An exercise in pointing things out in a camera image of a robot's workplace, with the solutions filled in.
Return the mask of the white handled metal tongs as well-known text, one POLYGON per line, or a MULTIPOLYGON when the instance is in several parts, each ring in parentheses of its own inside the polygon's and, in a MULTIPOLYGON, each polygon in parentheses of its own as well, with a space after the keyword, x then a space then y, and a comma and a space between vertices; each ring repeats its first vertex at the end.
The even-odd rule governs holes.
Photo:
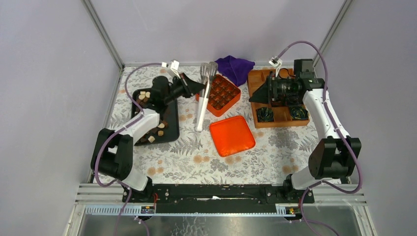
POLYGON ((196 119, 196 131, 198 132, 203 130, 203 123, 209 102, 211 84, 217 73, 217 68, 218 64, 214 61, 210 61, 208 63, 204 62, 200 66, 201 82, 205 85, 205 88, 199 93, 198 115, 196 119))

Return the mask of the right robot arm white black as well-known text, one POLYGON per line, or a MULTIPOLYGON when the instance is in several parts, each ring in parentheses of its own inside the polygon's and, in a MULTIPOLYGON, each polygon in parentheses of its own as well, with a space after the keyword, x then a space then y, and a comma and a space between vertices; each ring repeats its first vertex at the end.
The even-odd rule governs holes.
POLYGON ((311 152, 308 166, 289 177, 289 185, 282 189, 284 200, 293 203, 301 197, 301 190, 329 179, 352 175, 361 149, 359 138, 353 138, 338 119, 329 99, 325 79, 317 78, 312 59, 294 61, 294 75, 281 78, 282 60, 269 61, 275 68, 265 82, 256 89, 249 101, 272 104, 284 95, 297 95, 309 112, 319 143, 311 152))

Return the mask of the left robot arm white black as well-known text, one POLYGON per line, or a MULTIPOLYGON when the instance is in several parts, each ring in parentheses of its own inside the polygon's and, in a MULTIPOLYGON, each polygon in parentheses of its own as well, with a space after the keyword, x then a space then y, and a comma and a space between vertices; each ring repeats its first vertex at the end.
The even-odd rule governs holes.
POLYGON ((144 89, 150 97, 144 107, 135 105, 134 116, 115 130, 103 128, 99 131, 90 167, 96 173, 113 177, 134 189, 134 196, 140 202, 152 197, 150 179, 133 167, 134 145, 156 129, 171 114, 171 106, 179 97, 191 98, 205 88, 205 84, 188 78, 184 73, 175 76, 171 82, 165 76, 157 76, 152 86, 144 89))

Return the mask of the orange chocolate box with tray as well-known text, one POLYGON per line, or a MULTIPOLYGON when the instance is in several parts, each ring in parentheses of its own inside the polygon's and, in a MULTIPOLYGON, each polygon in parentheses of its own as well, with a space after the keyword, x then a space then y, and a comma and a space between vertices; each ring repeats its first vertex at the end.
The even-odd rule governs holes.
POLYGON ((241 91, 231 81, 217 74, 211 84, 207 109, 216 117, 230 110, 239 100, 241 91))

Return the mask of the dark rolled tie left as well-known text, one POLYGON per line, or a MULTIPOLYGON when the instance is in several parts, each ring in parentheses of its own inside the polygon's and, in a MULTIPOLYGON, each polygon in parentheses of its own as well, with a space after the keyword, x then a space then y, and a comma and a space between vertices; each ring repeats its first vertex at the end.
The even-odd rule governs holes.
POLYGON ((258 122, 273 122, 273 110, 268 107, 260 107, 256 110, 256 117, 258 122))

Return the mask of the dark rolled tie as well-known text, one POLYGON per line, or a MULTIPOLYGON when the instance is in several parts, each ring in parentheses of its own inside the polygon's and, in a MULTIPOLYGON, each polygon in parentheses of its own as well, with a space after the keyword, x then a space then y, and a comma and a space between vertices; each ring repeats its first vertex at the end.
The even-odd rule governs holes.
POLYGON ((268 107, 260 107, 256 110, 256 117, 258 122, 273 122, 273 110, 268 107))
POLYGON ((303 106, 291 106, 289 112, 292 120, 308 120, 308 111, 303 106))

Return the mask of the wooden compartment organizer box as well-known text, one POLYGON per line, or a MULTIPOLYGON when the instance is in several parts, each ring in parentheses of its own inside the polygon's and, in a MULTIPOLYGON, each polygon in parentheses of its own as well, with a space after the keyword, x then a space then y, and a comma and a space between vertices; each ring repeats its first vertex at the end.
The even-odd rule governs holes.
MULTIPOLYGON (((275 74, 275 70, 251 70, 248 73, 247 86, 248 93, 252 95, 256 89, 258 89, 267 78, 267 75, 272 72, 275 74)), ((267 104, 250 102, 252 115, 254 119, 255 128, 276 128, 276 127, 293 127, 293 126, 307 126, 310 122, 309 117, 304 119, 296 119, 291 114, 291 109, 288 106, 272 107, 267 104), (266 107, 272 110, 272 118, 270 121, 259 121, 257 111, 266 107)))

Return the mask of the purple cloth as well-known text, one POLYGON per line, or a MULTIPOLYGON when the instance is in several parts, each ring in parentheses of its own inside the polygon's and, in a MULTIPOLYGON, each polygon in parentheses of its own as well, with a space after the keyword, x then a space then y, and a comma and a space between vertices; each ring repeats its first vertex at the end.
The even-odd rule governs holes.
POLYGON ((218 72, 226 76, 235 86, 243 85, 248 73, 255 66, 255 62, 246 59, 239 59, 233 56, 226 56, 215 61, 218 65, 218 72))

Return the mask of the dark rolled tie right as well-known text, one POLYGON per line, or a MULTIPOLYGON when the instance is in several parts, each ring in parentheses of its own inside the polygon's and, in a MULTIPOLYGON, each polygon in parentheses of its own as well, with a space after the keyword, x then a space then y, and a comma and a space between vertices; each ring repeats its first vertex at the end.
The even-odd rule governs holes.
POLYGON ((291 106, 289 112, 292 120, 308 120, 308 111, 303 106, 291 106))

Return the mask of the black plastic tray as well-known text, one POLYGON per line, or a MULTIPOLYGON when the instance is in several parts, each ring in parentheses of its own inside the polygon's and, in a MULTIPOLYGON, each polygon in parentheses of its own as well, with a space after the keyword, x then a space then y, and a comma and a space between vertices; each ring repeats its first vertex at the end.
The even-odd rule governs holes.
MULTIPOLYGON (((145 104, 147 105, 148 102, 142 102, 139 99, 140 95, 145 95, 146 92, 150 92, 150 88, 144 89, 137 89, 133 92, 132 97, 135 99, 137 103, 143 105, 143 108, 146 108, 145 104)), ((139 108, 132 102, 131 104, 131 118, 134 118, 139 112, 139 108)), ((163 128, 159 128, 158 126, 148 133, 146 133, 143 137, 141 137, 134 146, 145 146, 145 145, 153 145, 153 144, 160 144, 160 143, 167 143, 176 141, 180 135, 179 129, 179 113, 178 113, 178 100, 171 102, 165 110, 165 113, 160 116, 161 123, 164 124, 163 128), (149 138, 154 137, 154 141, 150 142, 149 138)))

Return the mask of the orange box lid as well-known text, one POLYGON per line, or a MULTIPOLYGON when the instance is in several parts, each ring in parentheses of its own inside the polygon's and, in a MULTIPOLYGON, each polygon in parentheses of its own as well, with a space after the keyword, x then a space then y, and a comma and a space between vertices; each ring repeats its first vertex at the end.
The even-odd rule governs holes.
POLYGON ((209 131, 218 154, 227 157, 249 150, 255 138, 243 116, 234 116, 210 124, 209 131))

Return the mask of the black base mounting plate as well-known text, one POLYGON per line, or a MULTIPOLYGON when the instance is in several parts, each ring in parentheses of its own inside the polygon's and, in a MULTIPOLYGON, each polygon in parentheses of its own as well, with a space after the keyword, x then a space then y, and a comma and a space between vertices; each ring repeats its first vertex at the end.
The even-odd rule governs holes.
POLYGON ((278 213, 277 206, 313 204, 311 190, 271 184, 151 184, 131 195, 123 189, 122 202, 149 203, 156 213, 278 213))

